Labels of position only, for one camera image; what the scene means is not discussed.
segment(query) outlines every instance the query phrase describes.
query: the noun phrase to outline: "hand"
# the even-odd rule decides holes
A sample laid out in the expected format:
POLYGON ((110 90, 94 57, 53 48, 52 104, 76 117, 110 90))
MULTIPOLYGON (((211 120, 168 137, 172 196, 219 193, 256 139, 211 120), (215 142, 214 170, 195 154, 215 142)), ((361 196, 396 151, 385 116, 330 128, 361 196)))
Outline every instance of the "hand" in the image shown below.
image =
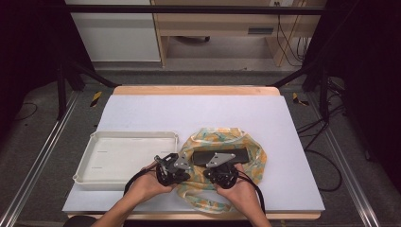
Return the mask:
POLYGON ((156 195, 170 192, 174 186, 175 184, 170 186, 159 184, 155 172, 150 171, 136 179, 124 197, 92 226, 120 227, 136 205, 156 195))
MULTIPOLYGON (((242 164, 236 164, 235 168, 244 172, 242 164)), ((229 200, 235 209, 242 213, 253 226, 270 226, 265 213, 260 209, 256 192, 250 183, 238 178, 236 184, 229 189, 224 189, 218 184, 215 184, 215 188, 218 194, 229 200)))
MULTIPOLYGON (((146 166, 145 168, 149 168, 155 163, 146 166)), ((162 193, 171 192, 171 190, 176 186, 176 184, 172 184, 169 186, 161 185, 156 178, 156 173, 153 168, 151 171, 146 173, 145 175, 139 177, 131 186, 130 190, 124 196, 127 199, 139 198, 138 203, 142 203, 151 199, 154 196, 157 196, 162 193)))

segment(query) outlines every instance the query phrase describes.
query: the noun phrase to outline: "table surface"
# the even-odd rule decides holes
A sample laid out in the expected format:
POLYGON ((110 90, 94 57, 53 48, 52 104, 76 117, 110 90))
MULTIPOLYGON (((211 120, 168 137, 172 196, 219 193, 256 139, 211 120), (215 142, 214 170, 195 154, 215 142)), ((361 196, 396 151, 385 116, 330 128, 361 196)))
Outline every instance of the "table surface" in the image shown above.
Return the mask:
MULTIPOLYGON (((287 103, 276 88, 121 86, 110 97, 97 131, 174 131, 180 149, 201 128, 241 128, 266 151, 268 161, 259 187, 268 218, 320 216, 322 198, 287 103)), ((209 196, 221 200, 213 193, 209 196)), ((88 190, 75 183, 62 210, 69 216, 98 218, 122 195, 122 191, 88 190)), ((244 219, 237 212, 210 215, 196 211, 174 191, 138 205, 129 218, 244 219)))

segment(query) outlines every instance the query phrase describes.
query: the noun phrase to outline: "floor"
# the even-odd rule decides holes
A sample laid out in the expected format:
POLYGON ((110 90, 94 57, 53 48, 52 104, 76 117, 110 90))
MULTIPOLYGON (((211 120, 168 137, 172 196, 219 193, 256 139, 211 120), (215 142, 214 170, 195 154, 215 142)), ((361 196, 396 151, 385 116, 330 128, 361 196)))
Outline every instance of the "floor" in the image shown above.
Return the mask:
MULTIPOLYGON (((261 51, 264 49, 267 45, 263 38, 212 37, 205 43, 202 39, 177 37, 171 40, 165 68, 137 63, 138 67, 133 69, 132 65, 99 65, 97 69, 103 77, 122 84, 267 85, 298 68, 289 64, 274 66, 269 52, 261 51)), ((280 88, 297 129, 320 119, 318 91, 304 93, 303 79, 300 77, 280 88), (300 102, 294 102, 294 93, 300 102)), ((56 120, 57 84, 50 83, 26 96, 26 104, 11 131, 0 141, 0 211, 3 214, 12 211, 14 219, 9 219, 9 223, 13 226, 62 226, 67 220, 61 209, 73 184, 72 176, 113 91, 92 79, 84 77, 84 80, 87 83, 84 91, 67 89, 70 106, 75 107, 67 113, 66 124, 60 131, 54 131, 60 123, 56 120), (101 98, 91 107, 94 93, 99 91, 101 98)), ((331 96, 330 103, 330 110, 342 104, 337 95, 331 96)), ((306 146, 321 127, 317 124, 300 133, 302 144, 306 146)), ((331 115, 328 128, 309 149, 330 160, 313 151, 305 154, 322 189, 325 211, 316 220, 273 220, 273 226, 401 226, 401 196, 380 164, 365 159, 363 146, 345 109, 339 108, 331 115), (340 187, 332 192, 324 189, 337 187, 340 178, 331 162, 343 177, 340 187)), ((167 226, 157 222, 145 224, 167 226)))

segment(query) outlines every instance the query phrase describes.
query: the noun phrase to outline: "forearm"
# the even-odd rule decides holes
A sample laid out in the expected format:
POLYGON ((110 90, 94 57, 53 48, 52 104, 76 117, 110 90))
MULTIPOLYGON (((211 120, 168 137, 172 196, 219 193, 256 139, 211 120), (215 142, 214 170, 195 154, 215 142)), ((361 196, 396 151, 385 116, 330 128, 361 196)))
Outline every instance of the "forearm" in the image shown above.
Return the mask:
POLYGON ((122 198, 92 226, 120 227, 137 204, 136 200, 130 201, 122 198))
POLYGON ((266 215, 260 211, 245 215, 253 227, 271 227, 266 215))

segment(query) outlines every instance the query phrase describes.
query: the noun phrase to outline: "plastic tray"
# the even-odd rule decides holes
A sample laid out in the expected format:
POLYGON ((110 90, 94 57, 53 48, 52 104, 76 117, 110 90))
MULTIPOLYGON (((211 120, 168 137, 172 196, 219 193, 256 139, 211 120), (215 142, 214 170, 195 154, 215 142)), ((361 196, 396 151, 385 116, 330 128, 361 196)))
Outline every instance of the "plastic tray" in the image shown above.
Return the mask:
POLYGON ((154 157, 177 152, 172 131, 97 131, 91 134, 73 179, 90 190, 124 190, 154 157))

